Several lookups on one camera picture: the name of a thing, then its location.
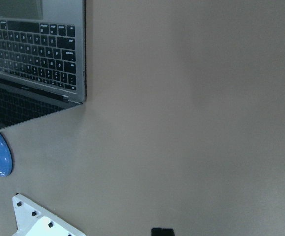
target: desk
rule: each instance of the desk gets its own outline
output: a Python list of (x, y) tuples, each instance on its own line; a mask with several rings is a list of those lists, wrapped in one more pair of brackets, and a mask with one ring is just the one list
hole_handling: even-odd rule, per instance
[(16, 193), (89, 236), (285, 235), (285, 2), (94, 1), (92, 45), (83, 106), (4, 131), (0, 236)]

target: open laptop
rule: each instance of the open laptop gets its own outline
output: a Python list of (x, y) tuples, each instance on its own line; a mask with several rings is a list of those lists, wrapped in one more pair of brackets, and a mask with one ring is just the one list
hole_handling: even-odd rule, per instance
[(0, 82), (81, 104), (85, 59), (84, 0), (0, 0)]

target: space bar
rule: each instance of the space bar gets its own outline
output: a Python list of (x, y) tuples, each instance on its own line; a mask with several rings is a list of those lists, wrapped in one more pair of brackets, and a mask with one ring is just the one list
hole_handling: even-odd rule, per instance
[(8, 21), (8, 30), (39, 33), (39, 23)]

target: white bracket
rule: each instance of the white bracket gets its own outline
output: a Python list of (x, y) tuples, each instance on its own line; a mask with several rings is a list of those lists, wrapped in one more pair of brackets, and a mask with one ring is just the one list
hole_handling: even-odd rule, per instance
[(86, 236), (21, 194), (14, 196), (12, 201), (18, 225), (13, 236)]

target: black keyboard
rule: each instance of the black keyboard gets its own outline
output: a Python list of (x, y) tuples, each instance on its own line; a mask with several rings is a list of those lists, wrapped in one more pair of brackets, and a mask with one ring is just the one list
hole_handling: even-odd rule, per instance
[(0, 21), (0, 71), (77, 90), (74, 25)]
[(0, 88), (0, 123), (10, 126), (63, 108)]

